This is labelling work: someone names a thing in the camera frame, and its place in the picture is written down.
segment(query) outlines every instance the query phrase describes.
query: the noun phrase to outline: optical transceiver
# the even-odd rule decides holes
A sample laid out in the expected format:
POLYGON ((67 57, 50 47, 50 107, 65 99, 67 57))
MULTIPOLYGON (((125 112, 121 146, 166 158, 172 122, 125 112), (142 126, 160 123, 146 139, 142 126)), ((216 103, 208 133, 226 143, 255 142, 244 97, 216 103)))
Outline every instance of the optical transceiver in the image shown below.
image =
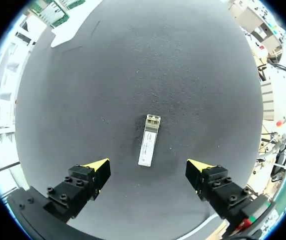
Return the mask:
POLYGON ((160 116, 148 114, 145 122, 145 129, 138 165, 150 167, 152 163, 156 137, 161 123, 160 116))

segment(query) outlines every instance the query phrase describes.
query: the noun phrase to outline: bolt head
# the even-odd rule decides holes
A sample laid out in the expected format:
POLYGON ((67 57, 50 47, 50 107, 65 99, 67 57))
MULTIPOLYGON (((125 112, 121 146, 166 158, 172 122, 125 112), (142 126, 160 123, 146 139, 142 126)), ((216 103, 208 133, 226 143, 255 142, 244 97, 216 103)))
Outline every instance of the bolt head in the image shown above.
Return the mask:
POLYGON ((69 183, 69 182, 71 182, 71 181, 72 181, 72 179, 71 179, 70 176, 66 176, 66 177, 65 177, 65 182, 69 183))
POLYGON ((49 187, 47 188, 47 192, 48 192, 49 194, 53 194, 53 193, 54 193, 54 189, 53 189, 51 186, 49 186, 49 187))
POLYGON ((63 202, 67 202, 68 196, 67 196, 66 194, 62 194, 62 195, 60 196, 60 199, 61 199, 63 202))
POLYGON ((237 200, 237 196, 235 196, 235 195, 231 195, 230 197, 229 197, 229 201, 232 203, 232 202, 234 202, 234 201, 236 201, 237 200))
POLYGON ((81 187, 82 185, 84 185, 83 180, 78 179, 78 180, 76 181, 76 186, 81 187))
POLYGON ((249 189, 248 189, 247 187, 245 187, 245 188, 243 189, 243 193, 248 194, 248 193, 249 193, 249 189))
POLYGON ((220 185, 221 185, 220 181, 215 181, 214 184, 213 184, 214 187, 220 186, 220 185))

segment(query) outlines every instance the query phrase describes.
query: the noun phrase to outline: dark gray mat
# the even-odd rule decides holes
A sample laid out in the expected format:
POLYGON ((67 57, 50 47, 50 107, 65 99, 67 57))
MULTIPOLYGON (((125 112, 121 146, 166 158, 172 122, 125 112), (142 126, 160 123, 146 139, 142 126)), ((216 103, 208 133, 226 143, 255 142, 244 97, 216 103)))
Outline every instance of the dark gray mat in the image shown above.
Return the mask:
POLYGON ((52 39, 39 39, 18 94, 26 179, 46 194, 72 165, 111 160, 101 195, 70 225, 109 240, 183 235, 213 212, 185 178, 188 158, 245 185, 262 99, 250 48, 220 1, 103 0, 70 42, 51 48, 52 39), (137 165, 146 114, 162 117, 150 168, 137 165))

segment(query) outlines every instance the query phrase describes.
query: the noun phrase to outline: transceiver label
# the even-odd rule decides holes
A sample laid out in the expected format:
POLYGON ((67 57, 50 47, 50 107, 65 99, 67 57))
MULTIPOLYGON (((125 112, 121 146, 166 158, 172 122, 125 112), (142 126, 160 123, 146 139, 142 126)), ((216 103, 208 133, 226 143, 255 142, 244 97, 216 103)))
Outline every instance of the transceiver label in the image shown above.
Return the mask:
POLYGON ((156 139, 156 133, 150 131, 145 132, 141 146, 141 152, 139 154, 139 159, 138 159, 139 165, 151 166, 155 139, 156 139))

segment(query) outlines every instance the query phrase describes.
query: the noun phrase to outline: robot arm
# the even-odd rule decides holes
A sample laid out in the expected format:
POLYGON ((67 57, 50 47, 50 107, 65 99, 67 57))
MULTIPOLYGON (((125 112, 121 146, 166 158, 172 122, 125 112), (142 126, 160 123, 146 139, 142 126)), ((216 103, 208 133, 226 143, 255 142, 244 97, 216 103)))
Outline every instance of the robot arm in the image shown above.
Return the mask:
POLYGON ((30 187, 13 191, 7 202, 25 232, 35 240, 98 240, 66 222, 75 218, 87 201, 95 200, 108 180, 108 159, 88 165, 75 165, 68 170, 69 176, 56 187, 48 187, 44 197, 30 187))
POLYGON ((274 202, 259 195, 250 197, 248 188, 241 188, 220 165, 210 166, 189 159, 186 177, 202 201, 208 201, 217 214, 229 222, 223 237, 242 235, 260 237, 260 227, 275 208, 274 202))

